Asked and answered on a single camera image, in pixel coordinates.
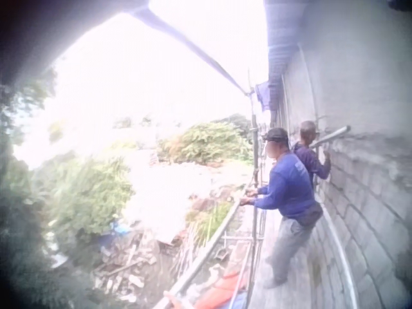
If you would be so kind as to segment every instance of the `shoe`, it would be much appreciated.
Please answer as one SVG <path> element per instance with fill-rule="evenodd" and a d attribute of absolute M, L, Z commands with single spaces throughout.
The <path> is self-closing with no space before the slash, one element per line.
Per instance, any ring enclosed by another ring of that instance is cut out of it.
<path fill-rule="evenodd" d="M 268 279 L 263 283 L 263 288 L 266 290 L 270 290 L 271 288 L 277 288 L 283 284 L 285 284 L 288 281 L 288 278 L 282 279 L 282 280 L 274 280 L 274 279 Z"/>

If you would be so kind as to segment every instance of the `overcast sky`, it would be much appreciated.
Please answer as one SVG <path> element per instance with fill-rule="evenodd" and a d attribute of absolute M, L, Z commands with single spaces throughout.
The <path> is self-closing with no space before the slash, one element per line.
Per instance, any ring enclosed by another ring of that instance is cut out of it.
<path fill-rule="evenodd" d="M 267 80 L 263 0 L 152 0 L 151 9 L 214 57 L 242 85 Z M 34 120 L 20 153 L 46 145 L 45 129 L 65 118 L 79 141 L 104 136 L 114 119 L 152 112 L 188 124 L 249 115 L 248 100 L 185 46 L 127 14 L 81 37 L 56 62 L 57 95 Z"/>

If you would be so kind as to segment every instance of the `man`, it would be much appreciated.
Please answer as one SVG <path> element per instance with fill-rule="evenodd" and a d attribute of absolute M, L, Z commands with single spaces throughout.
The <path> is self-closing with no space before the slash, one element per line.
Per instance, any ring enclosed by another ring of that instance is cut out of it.
<path fill-rule="evenodd" d="M 314 174 L 320 179 L 327 179 L 330 173 L 330 154 L 324 151 L 326 158 L 324 165 L 319 161 L 315 151 L 309 148 L 309 145 L 317 138 L 316 125 L 313 121 L 305 121 L 301 124 L 301 140 L 292 147 L 292 151 L 301 159 L 303 165 L 309 172 L 312 187 L 314 186 Z"/>
<path fill-rule="evenodd" d="M 260 209 L 279 209 L 283 216 L 274 252 L 268 259 L 272 266 L 273 278 L 264 286 L 275 288 L 287 280 L 290 260 L 304 245 L 322 216 L 322 208 L 316 203 L 308 171 L 289 150 L 288 134 L 284 129 L 269 130 L 265 140 L 269 158 L 277 163 L 270 171 L 269 183 L 258 190 L 248 192 L 240 205 L 253 205 Z"/>

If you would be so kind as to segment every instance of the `baseball cap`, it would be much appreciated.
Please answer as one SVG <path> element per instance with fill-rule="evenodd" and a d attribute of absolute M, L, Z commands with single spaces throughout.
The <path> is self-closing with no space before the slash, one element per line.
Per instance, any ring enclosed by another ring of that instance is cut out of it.
<path fill-rule="evenodd" d="M 281 127 L 274 127 L 263 136 L 267 142 L 287 142 L 289 141 L 288 133 Z"/>

